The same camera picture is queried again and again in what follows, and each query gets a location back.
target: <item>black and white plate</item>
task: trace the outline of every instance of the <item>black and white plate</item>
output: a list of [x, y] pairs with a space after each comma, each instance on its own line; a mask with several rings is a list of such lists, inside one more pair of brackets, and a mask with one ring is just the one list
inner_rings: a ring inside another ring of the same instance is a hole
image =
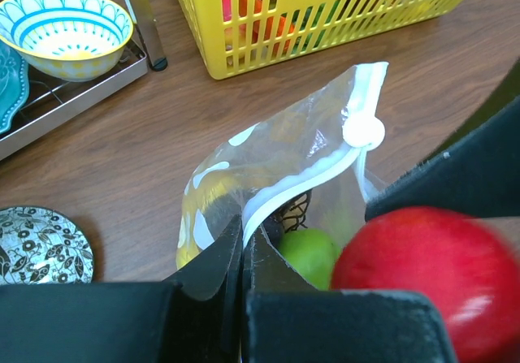
[[90, 283], [93, 254], [81, 229], [41, 207], [0, 210], [0, 285]]

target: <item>teal plate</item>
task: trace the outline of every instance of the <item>teal plate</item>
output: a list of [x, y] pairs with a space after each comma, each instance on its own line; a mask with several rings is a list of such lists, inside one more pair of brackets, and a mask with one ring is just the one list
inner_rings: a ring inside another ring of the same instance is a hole
[[27, 62], [0, 41], [0, 134], [11, 128], [16, 112], [29, 95]]

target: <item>yellow basket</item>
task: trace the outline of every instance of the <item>yellow basket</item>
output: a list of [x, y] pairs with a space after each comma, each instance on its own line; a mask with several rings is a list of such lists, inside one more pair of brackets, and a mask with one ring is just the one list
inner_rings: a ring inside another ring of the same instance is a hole
[[461, 1], [179, 0], [215, 79], [434, 18]]

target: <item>green lime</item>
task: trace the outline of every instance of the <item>green lime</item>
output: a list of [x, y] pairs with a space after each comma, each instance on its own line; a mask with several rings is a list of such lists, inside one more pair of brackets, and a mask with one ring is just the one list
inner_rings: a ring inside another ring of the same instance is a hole
[[320, 290], [328, 290], [340, 247], [318, 229], [290, 231], [279, 245], [280, 254], [298, 274]]

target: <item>red fruit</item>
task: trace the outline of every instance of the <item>red fruit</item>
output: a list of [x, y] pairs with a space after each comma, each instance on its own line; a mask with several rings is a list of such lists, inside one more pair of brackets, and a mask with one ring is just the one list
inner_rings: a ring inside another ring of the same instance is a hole
[[224, 21], [231, 20], [231, 0], [222, 0], [222, 14]]
[[463, 214], [413, 207], [375, 218], [344, 248], [331, 287], [421, 292], [461, 363], [518, 353], [520, 264], [490, 227]]

